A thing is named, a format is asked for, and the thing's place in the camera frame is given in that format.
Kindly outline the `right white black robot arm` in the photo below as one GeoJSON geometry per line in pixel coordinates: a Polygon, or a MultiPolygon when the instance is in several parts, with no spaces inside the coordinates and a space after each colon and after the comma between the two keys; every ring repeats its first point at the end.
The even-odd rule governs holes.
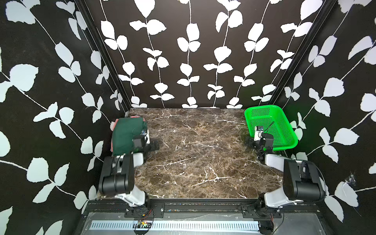
{"type": "Polygon", "coordinates": [[[326,196],[318,167],[306,160],[294,160],[273,152],[274,136],[268,128],[254,127],[252,144],[261,164],[283,173],[283,185],[268,193],[262,193],[255,205],[257,212],[268,213],[284,206],[317,203],[326,196]]]}

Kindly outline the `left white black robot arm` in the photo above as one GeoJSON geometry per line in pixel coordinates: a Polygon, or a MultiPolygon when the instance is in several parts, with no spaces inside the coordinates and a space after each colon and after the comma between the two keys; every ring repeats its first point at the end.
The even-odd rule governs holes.
{"type": "Polygon", "coordinates": [[[131,208],[150,209],[148,194],[135,185],[135,168],[145,164],[148,153],[159,150],[159,144],[152,142],[148,134],[136,136],[132,142],[134,149],[130,153],[104,159],[99,192],[105,197],[121,199],[131,208]]]}

